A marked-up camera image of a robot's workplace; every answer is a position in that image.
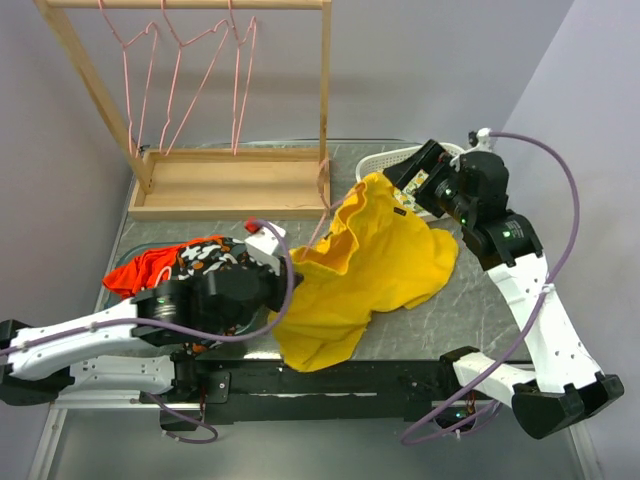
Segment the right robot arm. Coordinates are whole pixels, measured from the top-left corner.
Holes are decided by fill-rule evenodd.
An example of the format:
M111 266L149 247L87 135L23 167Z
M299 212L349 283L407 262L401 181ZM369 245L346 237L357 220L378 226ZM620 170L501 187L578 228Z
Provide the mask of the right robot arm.
M430 214L448 215L463 241L506 301L525 344L532 369L508 364L509 352L492 360L475 348L442 356L438 378L449 396L422 418L433 420L471 391L509 407L520 427L542 439L599 413L619 399L624 386L589 354L554 286L558 270L548 266L532 224L508 207L509 172L487 141L458 155L428 141L384 176L399 190L416 177L414 202Z

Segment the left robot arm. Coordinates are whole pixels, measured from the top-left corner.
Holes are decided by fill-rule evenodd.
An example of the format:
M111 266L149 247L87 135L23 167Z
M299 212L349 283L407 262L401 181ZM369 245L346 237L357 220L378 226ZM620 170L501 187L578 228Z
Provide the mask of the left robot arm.
M231 265L204 275L166 280L103 311L48 327L1 324L1 400L46 404L89 390L167 393L179 402L198 392L199 377L168 358L128 366L114 354L150 347L241 342L262 309L283 314L302 274L281 265Z

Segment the yellow shorts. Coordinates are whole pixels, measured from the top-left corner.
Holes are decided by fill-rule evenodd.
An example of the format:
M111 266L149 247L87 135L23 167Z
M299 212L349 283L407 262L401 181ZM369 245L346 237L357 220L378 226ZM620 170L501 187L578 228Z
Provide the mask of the yellow shorts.
M366 176L326 236L290 252L303 281L272 331L285 364L310 373L348 360L373 313L431 299L450 280L458 253L453 235L401 205L382 173Z

